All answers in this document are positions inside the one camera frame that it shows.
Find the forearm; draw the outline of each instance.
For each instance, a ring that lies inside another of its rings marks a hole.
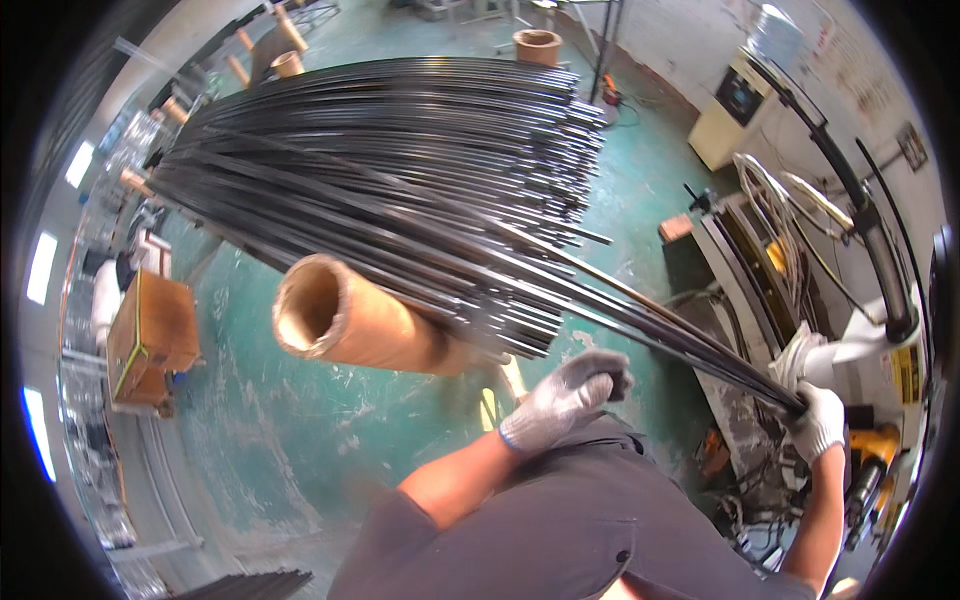
[[[780,571],[809,584],[818,597],[833,569],[843,538],[843,472],[846,457],[842,445],[827,449],[811,468],[813,484],[797,537],[783,559]]]
[[[397,489],[410,496],[443,530],[480,506],[519,462],[520,456],[494,430],[418,468]]]

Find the yellow warning label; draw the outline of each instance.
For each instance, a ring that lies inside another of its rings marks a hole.
[[[917,345],[904,346],[890,352],[894,388],[900,392],[900,404],[920,401],[920,355]]]

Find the green epoxy floor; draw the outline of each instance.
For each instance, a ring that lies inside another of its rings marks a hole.
[[[306,68],[396,56],[492,56],[492,46],[510,38],[505,20],[461,26],[454,37],[445,22],[378,5],[344,8],[310,32]],[[582,85],[589,85],[588,63],[571,43],[579,38],[588,48],[586,38],[561,33],[567,39],[562,60],[586,74]],[[242,58],[249,68],[249,56]],[[612,72],[628,95],[657,102],[643,108],[632,103],[636,113],[623,109],[622,124],[606,133],[584,226],[615,243],[587,243],[575,253],[666,300],[678,290],[668,283],[658,224],[686,209],[684,182],[721,192],[735,182],[715,178],[687,146],[693,117],[685,108],[622,58]],[[227,72],[223,90],[235,88]],[[504,410],[509,403],[484,372],[445,378],[289,356],[271,330],[280,273],[177,215],[162,235],[174,247],[174,278],[193,287],[206,361],[175,390],[183,443],[211,508],[211,522],[198,528],[247,570],[312,570],[317,579],[298,597],[323,597],[369,503],[416,467],[482,433],[483,387],[494,387]],[[695,492],[690,457],[712,416],[689,368],[568,319],[550,357],[521,360],[520,369],[532,386],[566,358],[594,347],[630,356],[636,386],[613,410],[647,434],[657,462]]]

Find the white knit glove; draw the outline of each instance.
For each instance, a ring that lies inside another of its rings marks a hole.
[[[786,427],[797,452],[808,465],[813,466],[827,448],[844,442],[843,402],[833,391],[818,388],[806,381],[797,384],[797,394],[806,400],[809,408],[802,417]]]
[[[541,452],[604,402],[622,400],[634,385],[630,359],[609,350],[587,350],[547,375],[526,401],[500,423],[514,450]]]

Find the worker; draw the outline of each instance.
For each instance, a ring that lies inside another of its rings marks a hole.
[[[331,600],[813,600],[843,529],[844,412],[801,384],[787,423],[812,492],[779,573],[761,580],[605,402],[627,397],[625,355],[589,350],[500,426],[415,470],[373,508]]]

